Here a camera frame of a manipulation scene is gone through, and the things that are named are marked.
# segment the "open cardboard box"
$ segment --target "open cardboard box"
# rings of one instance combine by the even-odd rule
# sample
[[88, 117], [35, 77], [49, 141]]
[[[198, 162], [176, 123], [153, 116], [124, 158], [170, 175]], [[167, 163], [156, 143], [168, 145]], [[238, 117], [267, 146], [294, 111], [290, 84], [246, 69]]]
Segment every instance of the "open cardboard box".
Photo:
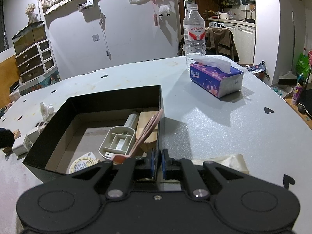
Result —
[[[98, 150], [109, 129], [124, 125], [132, 111], [151, 107], [163, 108], [160, 85], [70, 97], [46, 125], [23, 164], [45, 183], [68, 174], [70, 165], [88, 152], [104, 161]], [[156, 151], [162, 150], [163, 117]], [[158, 153], [154, 156], [157, 166]]]

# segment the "black heart sticker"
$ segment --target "black heart sticker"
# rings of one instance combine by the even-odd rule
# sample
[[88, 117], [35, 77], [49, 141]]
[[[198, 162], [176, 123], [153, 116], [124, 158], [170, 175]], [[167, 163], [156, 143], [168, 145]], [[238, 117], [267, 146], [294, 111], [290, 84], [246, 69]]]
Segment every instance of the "black heart sticker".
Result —
[[270, 113], [274, 113], [273, 110], [271, 110], [270, 108], [265, 107], [264, 111], [266, 112], [266, 114], [270, 114]]
[[289, 189], [289, 184], [294, 185], [294, 184], [296, 184], [296, 181], [291, 176], [284, 174], [284, 176], [283, 176], [284, 188]]

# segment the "pink handle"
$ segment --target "pink handle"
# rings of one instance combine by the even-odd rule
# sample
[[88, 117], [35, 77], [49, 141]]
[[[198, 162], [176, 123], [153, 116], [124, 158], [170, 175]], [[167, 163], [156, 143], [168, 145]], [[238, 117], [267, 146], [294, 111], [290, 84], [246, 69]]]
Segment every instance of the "pink handle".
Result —
[[138, 151], [141, 144], [149, 137], [149, 135], [153, 132], [153, 130], [159, 123], [162, 115], [163, 115], [163, 109], [160, 109], [157, 115], [152, 116], [149, 122], [145, 125], [139, 139], [136, 140], [136, 142], [134, 143], [128, 155], [114, 154], [110, 158], [110, 160], [113, 161], [114, 163], [123, 163], [127, 158], [135, 156], [135, 153]]

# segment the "faucet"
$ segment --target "faucet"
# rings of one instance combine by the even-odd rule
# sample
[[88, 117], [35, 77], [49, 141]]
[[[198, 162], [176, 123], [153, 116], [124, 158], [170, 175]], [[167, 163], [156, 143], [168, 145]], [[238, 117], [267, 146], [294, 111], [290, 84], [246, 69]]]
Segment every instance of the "faucet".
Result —
[[255, 11], [255, 8], [252, 10], [249, 19], [252, 19], [252, 13]]

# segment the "brown jacket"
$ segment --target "brown jacket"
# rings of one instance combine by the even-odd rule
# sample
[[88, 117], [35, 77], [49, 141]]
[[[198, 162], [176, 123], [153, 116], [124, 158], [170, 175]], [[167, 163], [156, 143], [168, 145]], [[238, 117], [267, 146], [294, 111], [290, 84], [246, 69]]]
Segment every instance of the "brown jacket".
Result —
[[235, 43], [232, 41], [232, 34], [228, 28], [205, 28], [205, 31], [208, 37], [206, 49], [225, 55], [235, 62], [239, 61]]

